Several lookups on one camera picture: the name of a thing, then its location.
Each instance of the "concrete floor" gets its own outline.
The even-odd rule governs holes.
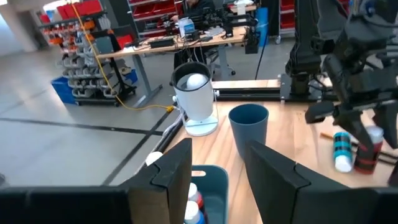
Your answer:
[[[289,39],[280,45],[271,42],[264,51],[258,79],[274,79],[283,73],[292,46]],[[254,79],[259,54],[245,55],[240,46],[228,48],[228,63],[236,71],[230,79]],[[151,136],[128,160],[126,156],[140,144],[145,134],[35,122],[150,130],[165,111],[160,108],[131,111],[113,106],[64,105],[50,84],[62,72],[55,68],[59,58],[57,48],[0,58],[0,173],[13,186],[118,185],[134,175],[160,136]],[[134,67],[130,58],[125,60]],[[169,81],[173,55],[150,55],[142,61],[151,85],[164,86],[151,103],[171,105],[174,91]],[[138,86],[137,96],[126,104],[132,106],[141,95]],[[164,131],[177,115],[178,112],[172,112],[157,130]]]

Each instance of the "white device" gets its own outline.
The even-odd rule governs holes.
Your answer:
[[[176,95],[173,100],[178,104],[187,133],[191,136],[205,136],[216,130],[218,109],[216,103],[216,116],[212,116],[213,100],[220,93],[213,90],[211,77],[201,73],[189,73],[176,81]]]

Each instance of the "blue container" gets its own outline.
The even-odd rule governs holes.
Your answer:
[[[204,176],[192,176],[192,183],[205,201],[205,210],[209,223],[228,223],[228,174],[218,166],[192,166],[192,171],[203,171]]]
[[[125,76],[126,79],[131,80],[131,83],[134,84],[138,81],[136,70],[131,70],[131,73]]]
[[[236,148],[244,159],[245,144],[255,140],[266,144],[268,110],[262,105],[245,104],[233,108],[228,115],[234,134]]]
[[[259,47],[263,47],[268,43],[268,8],[262,7],[257,9],[256,17],[259,23],[257,24],[257,32],[260,33]]]
[[[72,95],[72,88],[68,86],[68,79],[59,77],[51,81],[51,85],[57,92],[63,103],[75,104],[75,97]]]

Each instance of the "white base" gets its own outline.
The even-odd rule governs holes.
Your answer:
[[[199,137],[211,134],[217,129],[217,118],[210,116],[203,121],[188,120],[185,123],[185,130],[191,136]]]

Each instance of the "blue plastic cup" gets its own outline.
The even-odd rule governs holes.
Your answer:
[[[233,108],[228,115],[239,155],[244,159],[246,141],[266,144],[268,110],[257,104],[245,104]]]

